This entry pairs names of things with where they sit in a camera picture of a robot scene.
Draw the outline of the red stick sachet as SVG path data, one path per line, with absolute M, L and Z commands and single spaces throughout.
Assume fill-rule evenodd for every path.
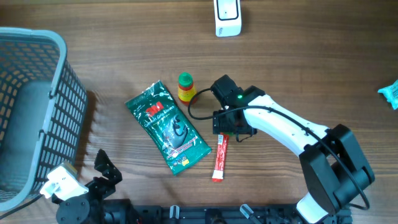
M 227 134 L 221 133 L 218 135 L 216 162 L 212 175 L 213 182 L 222 182 L 224 179 L 224 167 L 226 163 L 228 142 L 229 142 L 229 136 Z

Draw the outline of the green 3M wipes pouch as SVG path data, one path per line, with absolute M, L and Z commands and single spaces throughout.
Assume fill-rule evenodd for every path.
M 173 175 L 194 166 L 211 152 L 160 80 L 125 105 L 151 137 Z

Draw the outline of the sriracha bottle with green cap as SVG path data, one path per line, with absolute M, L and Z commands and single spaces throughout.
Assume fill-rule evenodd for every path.
M 192 76 L 183 72 L 178 77 L 178 98 L 186 106 L 197 93 Z

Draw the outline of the teal wet wipes packet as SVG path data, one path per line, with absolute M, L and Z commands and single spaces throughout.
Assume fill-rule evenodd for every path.
M 381 88 L 377 91 L 386 98 L 386 101 L 391 104 L 394 110 L 398 108 L 397 88 L 398 88 L 398 80 L 396 80 L 392 85 Z

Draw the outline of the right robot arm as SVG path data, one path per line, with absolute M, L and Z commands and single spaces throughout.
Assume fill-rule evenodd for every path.
M 210 87 L 221 104 L 213 132 L 270 135 L 300 160 L 308 192 L 295 206 L 299 217 L 317 223 L 352 205 L 375 175 L 353 132 L 310 122 L 277 104 L 265 91 L 238 87 L 227 75 Z

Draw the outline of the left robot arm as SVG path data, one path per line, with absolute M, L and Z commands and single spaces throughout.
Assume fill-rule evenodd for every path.
M 108 200 L 123 180 L 121 172 L 104 150 L 96 155 L 95 170 L 102 174 L 85 186 L 88 192 L 62 200 L 56 213 L 59 224 L 66 223 L 138 223 L 139 218 L 128 199 Z

